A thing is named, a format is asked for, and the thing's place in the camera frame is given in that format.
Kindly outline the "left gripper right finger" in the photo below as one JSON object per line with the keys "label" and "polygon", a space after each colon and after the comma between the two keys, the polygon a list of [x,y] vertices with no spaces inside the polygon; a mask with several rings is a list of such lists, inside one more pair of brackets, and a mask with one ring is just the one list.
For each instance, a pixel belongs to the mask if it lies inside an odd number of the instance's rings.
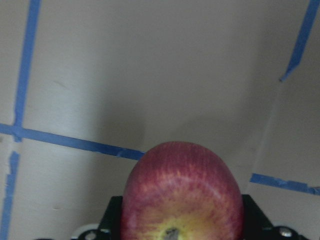
{"label": "left gripper right finger", "polygon": [[242,195],[244,240],[307,240],[304,235],[284,226],[274,226],[249,194]]}

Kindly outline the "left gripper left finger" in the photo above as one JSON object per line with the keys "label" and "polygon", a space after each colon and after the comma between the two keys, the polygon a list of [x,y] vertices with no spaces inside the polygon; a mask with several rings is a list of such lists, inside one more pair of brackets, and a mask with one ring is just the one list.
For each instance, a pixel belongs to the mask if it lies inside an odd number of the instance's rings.
{"label": "left gripper left finger", "polygon": [[72,240],[120,240],[122,196],[112,196],[99,223],[91,223],[77,228]]}

